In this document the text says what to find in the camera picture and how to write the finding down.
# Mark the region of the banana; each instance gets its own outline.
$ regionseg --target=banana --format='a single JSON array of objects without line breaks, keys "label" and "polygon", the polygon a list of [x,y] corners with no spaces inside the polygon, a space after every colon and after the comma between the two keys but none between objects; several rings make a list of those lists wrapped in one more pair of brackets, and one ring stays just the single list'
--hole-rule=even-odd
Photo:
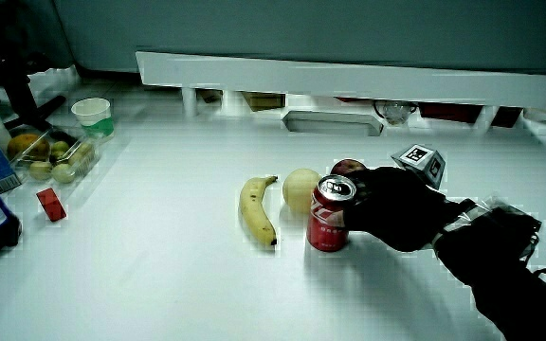
[{"label": "banana", "polygon": [[264,190],[277,181],[277,176],[254,177],[246,181],[240,194],[240,209],[250,232],[265,245],[275,245],[275,228],[266,216],[263,208]]}]

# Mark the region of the wall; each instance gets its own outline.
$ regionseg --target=wall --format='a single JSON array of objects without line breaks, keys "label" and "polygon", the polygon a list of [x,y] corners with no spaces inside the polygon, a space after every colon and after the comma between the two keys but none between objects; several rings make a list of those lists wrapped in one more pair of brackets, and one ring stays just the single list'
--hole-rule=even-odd
[{"label": "wall", "polygon": [[88,69],[141,49],[546,74],[546,1],[54,1]]},{"label": "wall", "polygon": [[[63,27],[51,0],[20,0],[18,22],[15,27],[26,33],[21,53],[43,52],[55,67],[73,64],[73,56],[66,42]],[[20,35],[10,31],[10,37],[22,42]]]}]

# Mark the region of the plastic cup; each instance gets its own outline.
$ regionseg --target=plastic cup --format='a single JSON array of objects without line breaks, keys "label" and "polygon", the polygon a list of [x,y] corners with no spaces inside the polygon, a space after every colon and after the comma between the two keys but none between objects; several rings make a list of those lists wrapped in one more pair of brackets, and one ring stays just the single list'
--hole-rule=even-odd
[{"label": "plastic cup", "polygon": [[83,99],[73,104],[75,115],[88,135],[108,140],[113,137],[111,103],[106,99]]}]

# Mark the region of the black glove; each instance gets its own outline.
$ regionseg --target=black glove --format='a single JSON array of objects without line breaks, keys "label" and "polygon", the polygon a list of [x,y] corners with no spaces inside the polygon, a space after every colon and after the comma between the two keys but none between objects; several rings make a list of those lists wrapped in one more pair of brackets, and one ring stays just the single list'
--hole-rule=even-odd
[{"label": "black glove", "polygon": [[462,283],[485,284],[512,277],[524,268],[520,259],[539,228],[540,222],[525,213],[496,207],[470,224],[444,233],[433,248]]},{"label": "black glove", "polygon": [[422,249],[473,202],[460,204],[428,188],[414,173],[393,167],[345,174],[357,187],[343,208],[344,228],[365,231],[398,251]]}]

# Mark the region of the red can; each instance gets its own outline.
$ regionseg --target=red can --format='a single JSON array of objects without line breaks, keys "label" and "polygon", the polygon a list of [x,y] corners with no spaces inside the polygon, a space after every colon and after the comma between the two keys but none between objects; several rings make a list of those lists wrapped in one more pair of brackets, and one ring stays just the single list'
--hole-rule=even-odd
[{"label": "red can", "polygon": [[338,251],[347,243],[349,231],[328,225],[326,218],[342,210],[342,204],[353,199],[355,191],[351,180],[337,174],[322,177],[313,189],[307,241],[317,250]]}]

